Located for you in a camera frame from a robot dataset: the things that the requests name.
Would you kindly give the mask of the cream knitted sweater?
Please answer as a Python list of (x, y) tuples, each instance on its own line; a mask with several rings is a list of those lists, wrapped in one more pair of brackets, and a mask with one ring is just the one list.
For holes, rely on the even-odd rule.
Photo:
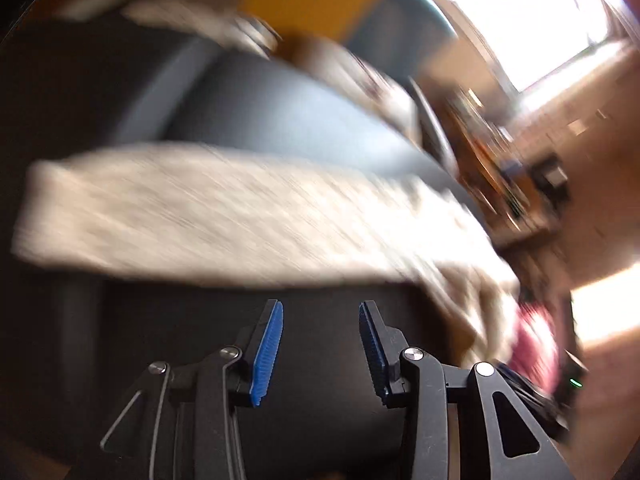
[(515, 339), (518, 278), (471, 211), (416, 176), (192, 143), (102, 148), (29, 167), (12, 250), (124, 280), (411, 283), (456, 364), (505, 361)]

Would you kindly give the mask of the pink floral clothing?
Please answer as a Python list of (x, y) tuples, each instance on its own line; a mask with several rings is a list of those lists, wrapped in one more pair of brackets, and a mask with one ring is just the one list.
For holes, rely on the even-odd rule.
[(520, 304), (516, 341), (508, 367), (545, 394), (558, 382), (559, 350), (553, 318), (543, 304)]

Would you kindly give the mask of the wooden side table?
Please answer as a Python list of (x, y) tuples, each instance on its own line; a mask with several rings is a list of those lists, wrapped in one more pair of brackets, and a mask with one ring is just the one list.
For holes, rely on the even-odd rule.
[(459, 179), (480, 205), (495, 248), (539, 242), (560, 232), (570, 192), (558, 155), (524, 162), (506, 130), (488, 122), (461, 90), (444, 105), (442, 123)]

